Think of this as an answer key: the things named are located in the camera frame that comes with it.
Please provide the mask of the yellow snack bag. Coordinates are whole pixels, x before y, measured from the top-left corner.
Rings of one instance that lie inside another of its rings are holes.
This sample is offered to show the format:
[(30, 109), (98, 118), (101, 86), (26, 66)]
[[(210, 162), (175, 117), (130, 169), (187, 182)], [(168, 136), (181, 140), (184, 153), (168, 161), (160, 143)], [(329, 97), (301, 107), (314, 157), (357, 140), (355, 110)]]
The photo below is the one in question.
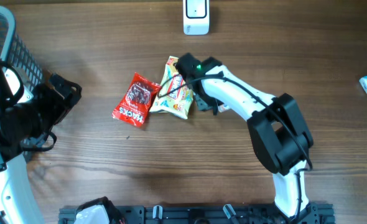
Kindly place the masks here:
[(182, 119), (188, 119), (193, 102), (193, 91), (184, 86), (185, 80), (175, 68), (178, 57), (170, 56), (165, 64), (162, 88), (149, 110), (150, 113), (171, 113)]

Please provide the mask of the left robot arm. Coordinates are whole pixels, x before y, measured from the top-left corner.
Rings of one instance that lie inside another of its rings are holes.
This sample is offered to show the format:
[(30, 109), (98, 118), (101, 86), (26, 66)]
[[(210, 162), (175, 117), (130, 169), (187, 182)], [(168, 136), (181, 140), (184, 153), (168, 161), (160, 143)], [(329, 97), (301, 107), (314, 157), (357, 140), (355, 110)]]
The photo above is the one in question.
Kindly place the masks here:
[(17, 70), (0, 61), (0, 223), (43, 223), (44, 217), (29, 183), (25, 152), (47, 152), (47, 138), (56, 140), (52, 128), (61, 122), (81, 98), (81, 86), (56, 73), (40, 83), (26, 102), (24, 84), (18, 79), (13, 93), (7, 70)]

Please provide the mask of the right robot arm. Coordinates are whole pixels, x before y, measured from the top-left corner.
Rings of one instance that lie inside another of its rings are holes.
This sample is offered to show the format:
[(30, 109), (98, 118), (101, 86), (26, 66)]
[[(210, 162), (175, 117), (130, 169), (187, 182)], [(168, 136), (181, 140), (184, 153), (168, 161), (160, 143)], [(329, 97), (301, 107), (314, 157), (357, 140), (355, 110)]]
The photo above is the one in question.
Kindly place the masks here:
[(314, 140), (294, 98), (255, 89), (213, 57), (199, 61), (187, 53), (175, 67), (206, 104), (224, 103), (246, 121), (254, 153), (272, 173), (275, 206), (290, 221), (299, 220), (309, 204), (303, 172), (313, 169), (309, 150)]

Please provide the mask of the small orange box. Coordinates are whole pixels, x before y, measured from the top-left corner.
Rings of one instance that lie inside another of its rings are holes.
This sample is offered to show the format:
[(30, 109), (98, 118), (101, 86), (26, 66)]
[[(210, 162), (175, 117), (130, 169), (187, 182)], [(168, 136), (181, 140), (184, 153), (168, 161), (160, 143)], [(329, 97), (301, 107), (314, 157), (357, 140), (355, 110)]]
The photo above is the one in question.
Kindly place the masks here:
[(220, 106), (218, 106), (218, 112), (219, 113), (223, 113), (223, 112), (228, 111), (230, 109), (231, 108), (228, 105), (220, 105)]

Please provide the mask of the red Hacks candy bag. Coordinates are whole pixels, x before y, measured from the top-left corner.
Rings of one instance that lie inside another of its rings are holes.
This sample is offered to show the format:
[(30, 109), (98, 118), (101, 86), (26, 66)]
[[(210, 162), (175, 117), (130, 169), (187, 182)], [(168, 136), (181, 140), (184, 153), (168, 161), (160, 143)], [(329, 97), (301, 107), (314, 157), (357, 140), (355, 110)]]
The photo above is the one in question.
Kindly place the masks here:
[(123, 99), (112, 112), (112, 118), (140, 128), (161, 86), (135, 73)]

